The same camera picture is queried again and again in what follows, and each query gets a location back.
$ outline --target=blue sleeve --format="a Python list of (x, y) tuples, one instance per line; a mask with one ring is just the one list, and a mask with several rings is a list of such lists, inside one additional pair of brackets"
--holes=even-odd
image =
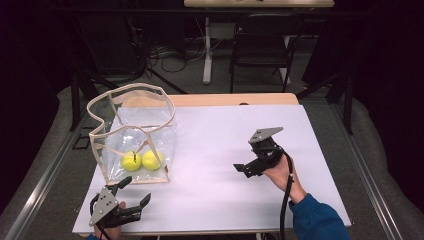
[(290, 202), (293, 227), (297, 237), (314, 240), (350, 239), (342, 219), (327, 204), (319, 203), (311, 194), (298, 204)]

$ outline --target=cable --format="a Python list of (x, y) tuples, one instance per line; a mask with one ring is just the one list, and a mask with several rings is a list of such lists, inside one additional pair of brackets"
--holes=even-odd
[(280, 212), (280, 235), (282, 240), (286, 238), (285, 237), (285, 219), (286, 219), (285, 215), (286, 215), (287, 203), (290, 196), (291, 186), (293, 183), (293, 160), (284, 150), (283, 150), (283, 154), (286, 156), (287, 164), (289, 165), (289, 176), (287, 179), (286, 192), (284, 193), (283, 204), (281, 206), (281, 212)]

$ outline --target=black chair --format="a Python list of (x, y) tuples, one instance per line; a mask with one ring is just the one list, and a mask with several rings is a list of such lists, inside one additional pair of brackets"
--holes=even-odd
[[(230, 92), (233, 92), (235, 66), (275, 68), (274, 73), (286, 68), (284, 80), (279, 74), (285, 92), (296, 41), (303, 28), (303, 19), (296, 15), (265, 13), (242, 17), (234, 27)], [(284, 40), (289, 36), (293, 39), (286, 46)]]

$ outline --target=transparent bag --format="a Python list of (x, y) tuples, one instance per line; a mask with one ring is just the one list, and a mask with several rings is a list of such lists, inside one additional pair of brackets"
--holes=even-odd
[(106, 184), (127, 176), (132, 184), (170, 181), (175, 107), (162, 88), (129, 84), (94, 98), (87, 110), (99, 122), (89, 136)]

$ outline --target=tennis ball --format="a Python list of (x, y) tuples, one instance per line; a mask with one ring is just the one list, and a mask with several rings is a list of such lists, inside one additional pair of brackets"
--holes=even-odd
[(147, 170), (157, 170), (160, 167), (160, 162), (162, 162), (163, 160), (163, 155), (159, 151), (156, 151), (156, 152), (158, 153), (160, 161), (156, 159), (156, 156), (152, 150), (148, 150), (147, 152), (143, 154), (143, 157), (141, 158), (141, 162), (143, 163), (143, 166)]
[(141, 156), (134, 151), (128, 151), (127, 155), (121, 157), (121, 165), (125, 171), (133, 172), (141, 166)]

